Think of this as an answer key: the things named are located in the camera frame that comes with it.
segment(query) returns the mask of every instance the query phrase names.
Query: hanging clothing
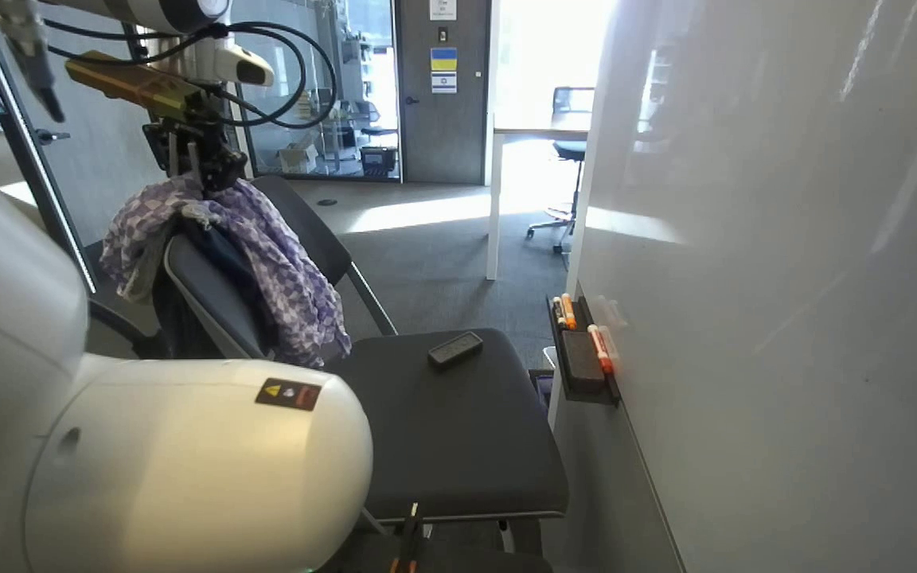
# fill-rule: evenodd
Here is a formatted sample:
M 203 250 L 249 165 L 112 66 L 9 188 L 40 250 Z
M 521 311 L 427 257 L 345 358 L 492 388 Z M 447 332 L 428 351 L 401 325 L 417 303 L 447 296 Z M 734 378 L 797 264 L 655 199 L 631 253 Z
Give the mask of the hanging clothing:
M 142 299 L 150 293 L 176 221 L 217 226 L 237 246 L 278 332 L 274 360 L 323 366 L 323 360 L 350 354 L 336 291 L 268 194 L 243 180 L 203 199 L 195 176 L 178 176 L 125 204 L 102 246 L 102 270 L 122 296 Z

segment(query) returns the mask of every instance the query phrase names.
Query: door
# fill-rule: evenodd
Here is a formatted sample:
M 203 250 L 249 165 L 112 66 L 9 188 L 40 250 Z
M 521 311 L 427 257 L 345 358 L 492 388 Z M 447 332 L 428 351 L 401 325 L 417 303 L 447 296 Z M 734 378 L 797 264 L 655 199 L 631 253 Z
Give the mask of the door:
M 485 185 L 489 0 L 396 0 L 401 168 L 421 185 Z

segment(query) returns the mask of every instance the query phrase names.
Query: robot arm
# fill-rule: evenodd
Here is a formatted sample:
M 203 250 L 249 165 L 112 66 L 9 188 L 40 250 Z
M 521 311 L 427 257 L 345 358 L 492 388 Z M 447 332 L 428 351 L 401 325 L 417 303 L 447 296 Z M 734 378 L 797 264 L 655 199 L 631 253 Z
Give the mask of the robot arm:
M 82 354 L 85 291 L 0 199 L 0 573 L 314 569 L 373 435 L 330 374 Z
M 195 34 L 229 20 L 229 0 L 43 0 L 98 14 L 128 27 L 145 27 L 167 34 Z M 15 63 L 54 120 L 62 110 L 54 96 L 49 66 L 49 31 L 36 0 L 0 0 L 0 29 L 9 37 Z M 271 63 L 237 49 L 232 37 L 201 37 L 180 62 L 180 78 L 208 86 L 218 84 L 271 84 Z

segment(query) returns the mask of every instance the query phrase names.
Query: office chair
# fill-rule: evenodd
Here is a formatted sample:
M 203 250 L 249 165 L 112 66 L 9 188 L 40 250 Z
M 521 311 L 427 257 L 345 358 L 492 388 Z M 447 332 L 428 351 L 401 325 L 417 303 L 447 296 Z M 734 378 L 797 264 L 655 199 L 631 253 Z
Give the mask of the office chair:
M 593 115 L 593 86 L 553 86 L 549 94 L 549 123 L 553 126 L 584 126 L 590 130 Z M 553 154 L 564 162 L 577 162 L 577 185 L 566 210 L 549 210 L 549 221 L 534 223 L 526 228 L 526 240 L 532 240 L 539 228 L 553 228 L 553 255 L 564 253 L 566 242 L 559 242 L 559 228 L 574 237 L 577 228 L 577 207 L 580 207 L 580 188 L 583 188 L 583 165 L 584 165 L 584 139 L 553 139 Z
M 350 253 L 322 217 L 279 180 L 261 180 L 300 242 L 329 276 L 353 280 L 381 328 L 359 339 L 350 358 L 330 360 L 359 398 L 373 426 L 373 484 L 366 508 L 378 523 L 401 523 L 410 504 L 422 520 L 559 517 L 566 482 L 547 421 L 532 395 L 513 344 L 482 328 L 477 358 L 437 371 L 427 351 L 453 332 L 398 333 L 374 303 Z M 217 261 L 201 228 L 173 233 L 156 280 L 156 316 L 173 358 L 271 358 L 251 284 L 234 261 Z

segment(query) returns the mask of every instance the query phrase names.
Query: black cable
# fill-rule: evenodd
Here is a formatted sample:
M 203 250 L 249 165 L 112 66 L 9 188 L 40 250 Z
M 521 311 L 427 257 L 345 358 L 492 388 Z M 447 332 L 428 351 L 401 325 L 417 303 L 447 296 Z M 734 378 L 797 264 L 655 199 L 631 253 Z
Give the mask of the black cable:
M 243 31 L 261 31 L 261 29 L 268 29 L 268 31 L 297 34 L 297 37 L 303 37 L 303 42 L 322 56 L 322 63 L 323 63 L 323 69 L 329 69 L 330 99 L 323 101 L 323 110 L 319 113 L 319 119 L 303 120 L 303 123 L 285 123 L 285 120 L 278 120 L 278 119 L 274 119 L 271 123 L 300 130 L 300 126 L 314 126 L 314 123 L 322 123 L 322 120 L 334 113 L 334 101 L 336 101 L 336 96 L 339 96 L 339 86 L 336 86 L 336 73 L 334 73 L 334 66 L 330 66 L 330 56 L 329 56 L 329 52 L 323 52 L 319 42 L 312 42 L 312 37 L 303 34 L 300 29 L 278 27 L 278 23 L 234 23 L 234 29 L 243 29 Z
M 72 34 L 85 34 L 85 37 L 109 37 L 109 42 L 112 42 L 112 37 L 128 37 L 128 34 L 93 31 L 93 29 L 77 29 L 77 27 L 62 27 L 62 23 L 52 23 L 52 29 L 72 31 Z M 217 119 L 217 120 L 210 120 L 210 123 L 226 123 L 226 126 L 278 123 L 278 126 L 292 126 L 292 130 L 300 130 L 300 126 L 314 126 L 314 123 L 322 123 L 322 120 L 334 113 L 336 96 L 339 96 L 339 86 L 336 86 L 336 73 L 334 73 L 334 66 L 330 66 L 329 52 L 323 52 L 314 37 L 310 37 L 304 31 L 289 29 L 289 27 L 278 27 L 278 23 L 208 27 L 208 29 L 189 34 L 184 42 L 178 42 L 178 45 L 160 52 L 160 54 L 140 56 L 140 62 L 102 62 L 102 56 L 85 56 L 85 54 L 72 54 L 72 52 L 62 52 L 62 49 L 54 49 L 54 45 L 49 45 L 49 52 L 56 54 L 56 56 L 69 56 L 69 62 L 95 62 L 95 63 L 140 66 L 140 63 L 153 63 L 153 62 L 167 62 L 167 56 L 189 52 L 192 45 L 198 45 L 198 42 L 203 42 L 203 37 L 224 37 L 224 34 L 229 34 L 229 31 L 263 34 L 263 37 L 274 37 L 274 42 L 279 42 L 283 49 L 289 49 L 292 56 L 297 56 L 297 66 L 300 66 L 300 84 L 297 84 L 292 96 L 289 96 L 279 110 L 261 113 L 257 105 L 249 105 L 244 99 L 234 99 L 234 96 L 229 96 L 226 90 L 212 90 L 212 86 L 201 86 L 201 84 L 192 84 L 192 79 L 189 79 L 192 86 L 208 90 L 210 96 L 218 96 L 218 99 L 234 101 L 237 110 L 257 115 L 257 119 L 249 119 L 249 120 Z M 303 99 L 303 90 L 304 90 L 304 63 L 303 63 L 303 54 L 300 54 L 300 49 L 297 49 L 285 34 L 303 37 L 303 42 L 322 56 L 323 73 L 329 73 L 329 84 L 330 84 L 330 99 L 323 101 L 323 110 L 319 113 L 319 119 L 303 120 L 303 123 L 279 120 L 279 119 Z
M 274 42 L 279 42 L 283 49 L 289 49 L 292 56 L 297 56 L 297 66 L 303 69 L 303 73 L 300 73 L 300 84 L 297 84 L 297 90 L 292 90 L 292 96 L 289 96 L 279 110 L 274 110 L 274 113 L 257 113 L 255 105 L 244 105 L 243 99 L 229 96 L 226 90 L 201 86 L 201 84 L 195 84 L 195 79 L 189 79 L 189 84 L 195 84 L 195 86 L 208 90 L 208 94 L 212 94 L 217 99 L 234 101 L 234 105 L 243 105 L 243 110 L 261 115 L 261 119 L 249 119 L 249 120 L 217 119 L 217 120 L 210 120 L 210 123 L 224 123 L 224 126 L 257 126 L 257 123 L 278 123 L 278 119 L 285 115 L 285 113 L 303 99 L 303 90 L 304 90 L 304 66 L 303 66 L 303 54 L 300 54 L 300 49 L 297 49 L 289 37 L 278 34 L 278 31 L 234 29 L 234 27 L 229 27 L 229 31 L 251 31 L 251 34 L 263 34 L 263 37 L 274 37 Z

